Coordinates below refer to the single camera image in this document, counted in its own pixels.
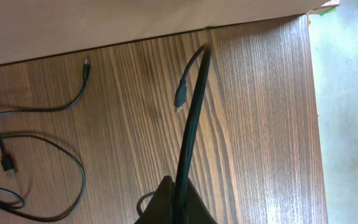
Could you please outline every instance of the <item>usb connector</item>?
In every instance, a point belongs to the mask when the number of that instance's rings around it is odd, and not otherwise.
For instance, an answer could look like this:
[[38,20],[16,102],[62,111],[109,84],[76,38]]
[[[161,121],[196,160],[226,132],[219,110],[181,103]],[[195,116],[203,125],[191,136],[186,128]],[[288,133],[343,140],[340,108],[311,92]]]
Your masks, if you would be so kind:
[[183,105],[186,102],[186,89],[186,83],[180,81],[177,92],[175,93],[175,100],[173,101],[176,113],[179,113],[183,109]]
[[91,72],[90,61],[86,58],[82,69],[83,79],[87,80]]
[[1,165],[2,169],[4,170],[5,174],[8,177],[14,177],[15,176],[15,167],[13,164],[13,160],[10,156],[4,155],[1,157]]

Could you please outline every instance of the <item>wood grain surface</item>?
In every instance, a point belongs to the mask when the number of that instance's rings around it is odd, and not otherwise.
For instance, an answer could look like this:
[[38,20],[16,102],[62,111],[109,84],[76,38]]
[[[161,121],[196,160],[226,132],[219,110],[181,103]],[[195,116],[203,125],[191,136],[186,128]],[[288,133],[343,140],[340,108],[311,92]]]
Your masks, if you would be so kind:
[[[295,16],[0,67],[1,111],[69,101],[84,59],[91,61],[74,108],[0,117],[1,133],[35,133],[81,159],[85,195],[59,223],[134,223],[137,200],[175,176],[190,102],[175,114],[173,97],[187,61],[207,41],[213,57],[190,179],[212,216],[218,223],[327,222],[307,21]],[[5,143],[19,172],[8,179],[0,164],[0,186],[26,195],[23,211],[48,216],[68,208],[80,191],[75,163],[37,140]],[[0,223],[33,222],[0,211]]]

